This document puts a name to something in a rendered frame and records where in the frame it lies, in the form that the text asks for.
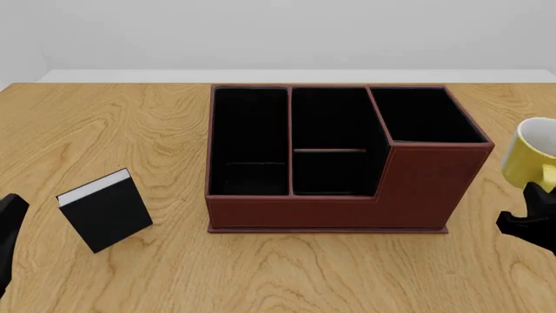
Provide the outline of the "black book with white pages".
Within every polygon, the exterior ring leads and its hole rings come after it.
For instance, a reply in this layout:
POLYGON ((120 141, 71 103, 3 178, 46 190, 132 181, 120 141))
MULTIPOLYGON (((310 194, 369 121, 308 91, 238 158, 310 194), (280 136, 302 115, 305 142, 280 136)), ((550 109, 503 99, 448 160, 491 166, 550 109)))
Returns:
POLYGON ((56 196, 59 210, 92 252, 100 252, 153 224, 128 169, 56 196))

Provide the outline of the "yellow and white mug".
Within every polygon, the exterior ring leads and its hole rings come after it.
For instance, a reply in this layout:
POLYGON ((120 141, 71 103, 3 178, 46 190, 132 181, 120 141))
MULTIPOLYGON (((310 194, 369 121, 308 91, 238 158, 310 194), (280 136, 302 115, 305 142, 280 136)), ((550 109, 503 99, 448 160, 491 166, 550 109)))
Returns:
POLYGON ((501 165, 503 177, 523 190, 530 182, 556 190, 556 119, 533 117, 518 125, 501 165))

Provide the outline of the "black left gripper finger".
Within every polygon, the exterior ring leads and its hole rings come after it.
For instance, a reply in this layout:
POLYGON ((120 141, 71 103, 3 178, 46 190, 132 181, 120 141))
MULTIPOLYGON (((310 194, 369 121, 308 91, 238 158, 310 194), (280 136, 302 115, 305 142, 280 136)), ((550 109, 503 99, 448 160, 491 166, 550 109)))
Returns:
POLYGON ((0 200, 0 292, 5 292, 11 281, 17 236, 28 208, 29 204, 17 194, 0 200))

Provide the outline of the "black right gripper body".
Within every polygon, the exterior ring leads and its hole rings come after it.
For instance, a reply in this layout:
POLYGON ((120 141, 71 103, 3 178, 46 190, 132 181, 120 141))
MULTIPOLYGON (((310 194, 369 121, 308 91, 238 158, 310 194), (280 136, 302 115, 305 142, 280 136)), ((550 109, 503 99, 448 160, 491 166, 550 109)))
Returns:
POLYGON ((516 217, 501 211, 496 225, 502 234, 515 236, 556 254, 556 216, 516 217))

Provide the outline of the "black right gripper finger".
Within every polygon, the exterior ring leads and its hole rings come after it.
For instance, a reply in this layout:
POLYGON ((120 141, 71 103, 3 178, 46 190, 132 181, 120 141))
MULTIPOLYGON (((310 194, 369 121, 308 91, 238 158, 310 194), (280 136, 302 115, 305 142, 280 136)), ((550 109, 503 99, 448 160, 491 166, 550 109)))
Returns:
POLYGON ((556 187, 546 192, 535 182, 529 182, 523 190, 526 202, 527 218, 556 219, 556 187))

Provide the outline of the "red-brown desk caddy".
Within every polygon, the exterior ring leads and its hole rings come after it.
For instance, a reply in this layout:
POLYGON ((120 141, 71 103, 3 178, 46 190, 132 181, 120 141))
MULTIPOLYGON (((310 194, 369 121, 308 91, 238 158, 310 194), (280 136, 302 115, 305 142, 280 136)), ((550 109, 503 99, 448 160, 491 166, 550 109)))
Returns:
POLYGON ((217 84, 212 233, 444 234, 494 148, 444 85, 217 84))

